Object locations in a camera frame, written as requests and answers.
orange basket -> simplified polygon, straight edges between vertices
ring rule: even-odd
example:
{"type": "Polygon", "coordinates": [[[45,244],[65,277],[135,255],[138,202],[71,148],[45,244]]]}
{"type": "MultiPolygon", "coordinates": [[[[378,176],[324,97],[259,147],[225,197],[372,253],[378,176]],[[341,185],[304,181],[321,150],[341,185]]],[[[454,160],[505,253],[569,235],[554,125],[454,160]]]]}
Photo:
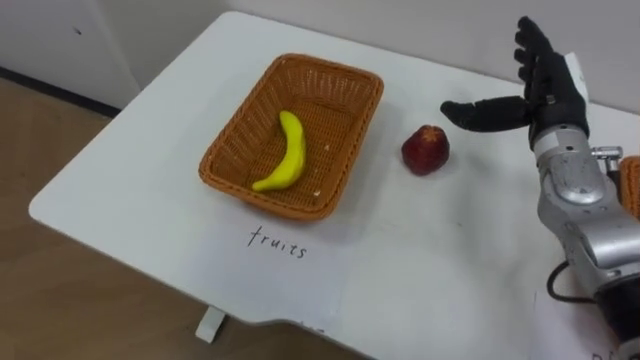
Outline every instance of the orange basket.
{"type": "Polygon", "coordinates": [[[625,158],[620,164],[622,205],[640,219],[640,156],[625,158]]]}
{"type": "Polygon", "coordinates": [[[322,219],[340,200],[383,88],[382,79],[370,72],[306,55],[282,55],[211,144],[200,162],[200,178],[270,213],[322,219]],[[281,110],[302,123],[305,169],[287,189],[256,193],[251,185],[268,176],[285,154],[281,110]]]}

floor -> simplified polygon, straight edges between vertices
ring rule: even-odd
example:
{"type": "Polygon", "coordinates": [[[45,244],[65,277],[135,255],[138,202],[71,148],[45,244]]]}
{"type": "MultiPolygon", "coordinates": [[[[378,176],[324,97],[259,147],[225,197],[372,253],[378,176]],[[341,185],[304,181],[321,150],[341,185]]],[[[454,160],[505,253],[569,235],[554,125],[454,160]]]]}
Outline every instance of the floor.
{"type": "Polygon", "coordinates": [[[206,344],[204,305],[34,223],[31,198],[108,122],[0,79],[0,359],[361,359],[232,319],[206,344]]]}

black cable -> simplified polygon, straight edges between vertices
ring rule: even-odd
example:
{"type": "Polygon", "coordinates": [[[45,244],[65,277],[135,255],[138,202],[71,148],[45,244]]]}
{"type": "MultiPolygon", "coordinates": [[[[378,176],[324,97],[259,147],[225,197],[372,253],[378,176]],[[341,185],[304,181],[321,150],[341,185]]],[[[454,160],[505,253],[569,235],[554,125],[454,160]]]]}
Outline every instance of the black cable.
{"type": "Polygon", "coordinates": [[[564,296],[559,295],[553,288],[553,284],[556,282],[556,278],[560,275],[564,269],[569,267],[568,261],[563,261],[560,265],[556,266],[555,269],[549,274],[549,278],[547,279],[547,293],[553,299],[561,302],[572,303],[572,304],[595,304],[596,302],[591,298],[579,297],[579,296],[564,296]]]}

table surface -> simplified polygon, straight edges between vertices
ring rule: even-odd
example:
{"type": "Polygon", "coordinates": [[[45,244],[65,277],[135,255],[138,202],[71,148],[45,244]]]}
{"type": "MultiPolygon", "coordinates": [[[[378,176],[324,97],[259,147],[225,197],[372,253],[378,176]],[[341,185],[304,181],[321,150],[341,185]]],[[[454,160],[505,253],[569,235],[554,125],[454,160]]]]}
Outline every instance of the table surface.
{"type": "MultiPolygon", "coordinates": [[[[247,322],[298,323],[376,358],[526,359],[534,291],[562,259],[536,215],[538,175],[526,130],[472,134],[439,112],[444,100],[521,91],[518,84],[226,13],[29,210],[247,322]],[[264,69],[287,52],[357,66],[385,82],[340,205],[309,225],[255,211],[197,175],[208,145],[264,69]],[[410,175],[399,156],[422,124],[444,128],[452,146],[447,165],[424,178],[410,175]],[[275,238],[281,245],[270,244],[275,238]]],[[[595,105],[589,111],[592,145],[638,153],[635,115],[595,105]]]]}

banana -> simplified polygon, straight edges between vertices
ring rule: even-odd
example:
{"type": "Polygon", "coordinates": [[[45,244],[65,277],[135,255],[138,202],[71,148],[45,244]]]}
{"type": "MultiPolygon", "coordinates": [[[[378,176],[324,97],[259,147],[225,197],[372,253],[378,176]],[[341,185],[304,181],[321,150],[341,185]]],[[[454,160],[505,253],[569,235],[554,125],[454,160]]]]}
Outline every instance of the banana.
{"type": "Polygon", "coordinates": [[[302,175],[307,151],[302,124],[294,114],[281,111],[280,125],[287,138],[287,152],[269,176],[253,183],[253,191],[286,189],[302,175]]]}

